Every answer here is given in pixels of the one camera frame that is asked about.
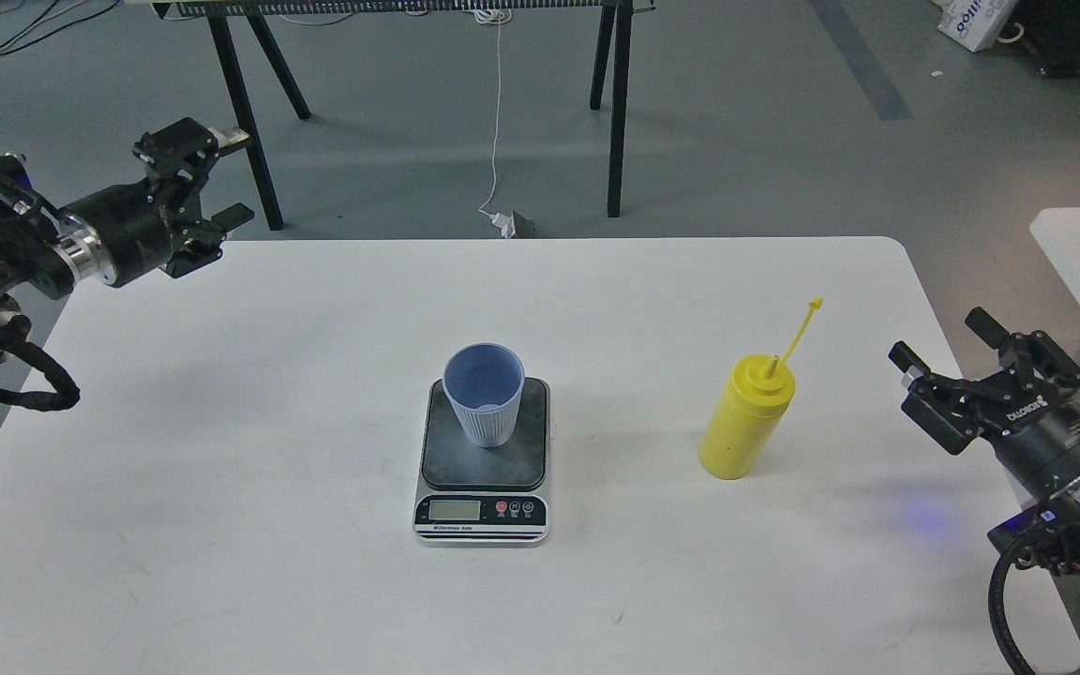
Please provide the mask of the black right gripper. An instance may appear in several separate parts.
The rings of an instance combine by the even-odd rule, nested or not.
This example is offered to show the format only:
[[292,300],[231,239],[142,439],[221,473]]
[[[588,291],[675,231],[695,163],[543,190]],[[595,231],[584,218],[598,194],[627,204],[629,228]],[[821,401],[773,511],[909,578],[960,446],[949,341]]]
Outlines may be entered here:
[[[1034,504],[1080,512],[1080,402],[1062,399],[1080,390],[1080,365],[1047,332],[1008,332],[982,307],[966,325],[996,352],[999,372],[948,379],[899,340],[888,357],[906,376],[901,410],[951,456],[982,434]],[[993,387],[1011,397],[998,403]]]

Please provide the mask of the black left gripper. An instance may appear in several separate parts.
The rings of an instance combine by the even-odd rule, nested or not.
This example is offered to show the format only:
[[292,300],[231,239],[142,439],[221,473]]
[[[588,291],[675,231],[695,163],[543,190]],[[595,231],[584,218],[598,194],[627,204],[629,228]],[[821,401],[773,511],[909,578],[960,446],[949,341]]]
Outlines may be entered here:
[[141,134],[132,146],[145,178],[100,189],[57,210],[57,252],[75,281],[120,288],[163,270],[183,278],[221,260],[228,235],[256,217],[242,203],[203,218],[201,193],[219,159],[252,145],[240,127],[192,118]]

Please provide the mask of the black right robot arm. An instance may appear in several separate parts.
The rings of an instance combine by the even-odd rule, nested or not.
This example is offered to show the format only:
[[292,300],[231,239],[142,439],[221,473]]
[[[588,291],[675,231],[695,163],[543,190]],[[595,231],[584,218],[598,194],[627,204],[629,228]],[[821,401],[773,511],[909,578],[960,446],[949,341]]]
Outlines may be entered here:
[[1080,577],[1080,365],[1045,332],[1009,332],[984,308],[966,325],[997,355],[980,380],[934,372],[903,341],[888,357],[904,373],[901,410],[939,447],[959,456],[974,440],[1031,496],[1032,504],[987,534],[997,559],[987,586],[993,636],[1014,674],[1031,674],[1005,612],[1012,569]]

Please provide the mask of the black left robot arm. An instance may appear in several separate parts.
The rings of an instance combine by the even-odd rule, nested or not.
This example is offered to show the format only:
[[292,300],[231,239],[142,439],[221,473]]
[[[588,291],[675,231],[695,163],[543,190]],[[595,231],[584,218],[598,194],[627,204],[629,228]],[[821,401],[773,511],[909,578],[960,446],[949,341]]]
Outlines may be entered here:
[[237,203],[206,217],[202,189],[219,159],[249,144],[243,129],[184,118],[134,144],[141,180],[63,208],[35,190],[25,157],[0,156],[0,403],[63,411],[81,397],[68,372],[30,340],[33,324],[12,291],[30,285],[63,299],[87,278],[120,288],[154,270],[180,278],[218,261],[224,240],[254,215]]

